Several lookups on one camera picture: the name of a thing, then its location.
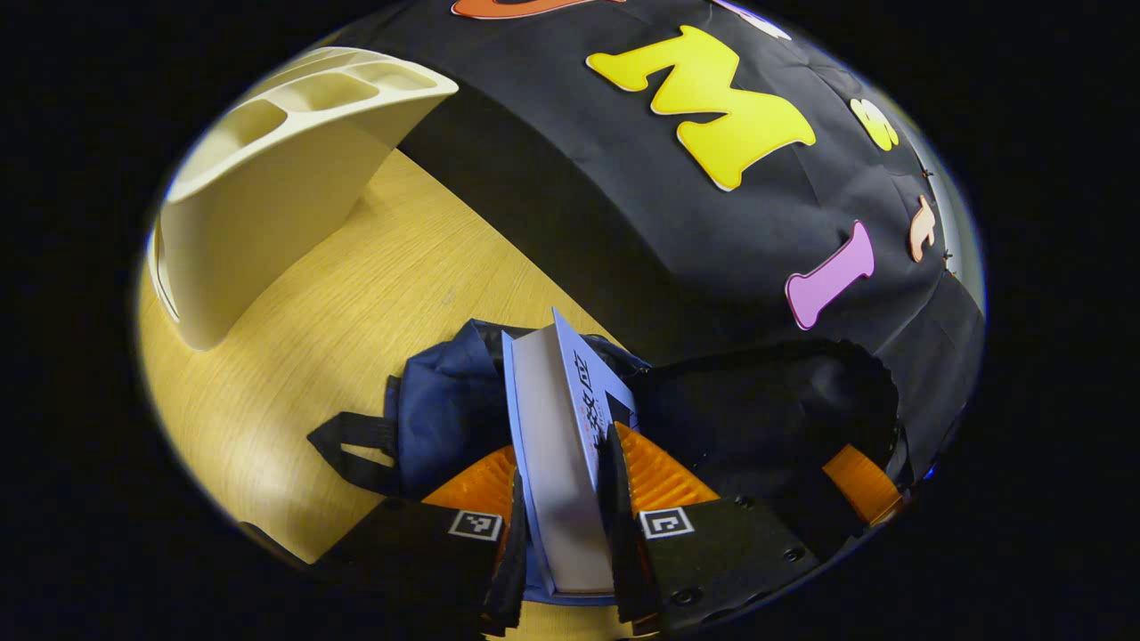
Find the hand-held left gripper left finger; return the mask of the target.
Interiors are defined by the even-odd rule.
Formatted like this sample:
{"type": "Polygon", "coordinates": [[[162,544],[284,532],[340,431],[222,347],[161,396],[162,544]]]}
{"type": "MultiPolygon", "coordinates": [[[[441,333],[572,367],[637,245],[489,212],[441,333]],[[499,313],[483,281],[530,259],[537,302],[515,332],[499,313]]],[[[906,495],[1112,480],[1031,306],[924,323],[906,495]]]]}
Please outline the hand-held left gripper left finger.
{"type": "Polygon", "coordinates": [[[420,502],[383,500],[316,573],[423,612],[446,636],[505,636],[521,620],[528,539],[524,482],[505,446],[420,502]]]}

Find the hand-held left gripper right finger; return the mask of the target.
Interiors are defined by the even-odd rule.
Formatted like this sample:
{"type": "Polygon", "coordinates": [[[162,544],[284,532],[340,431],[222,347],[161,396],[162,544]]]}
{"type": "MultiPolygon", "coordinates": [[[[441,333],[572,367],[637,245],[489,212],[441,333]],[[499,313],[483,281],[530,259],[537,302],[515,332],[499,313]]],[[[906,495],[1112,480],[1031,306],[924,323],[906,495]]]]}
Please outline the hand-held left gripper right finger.
{"type": "Polygon", "coordinates": [[[822,563],[769,508],[736,496],[636,511],[624,425],[598,455],[616,618],[633,636],[691,636],[775,599],[822,563]]]}

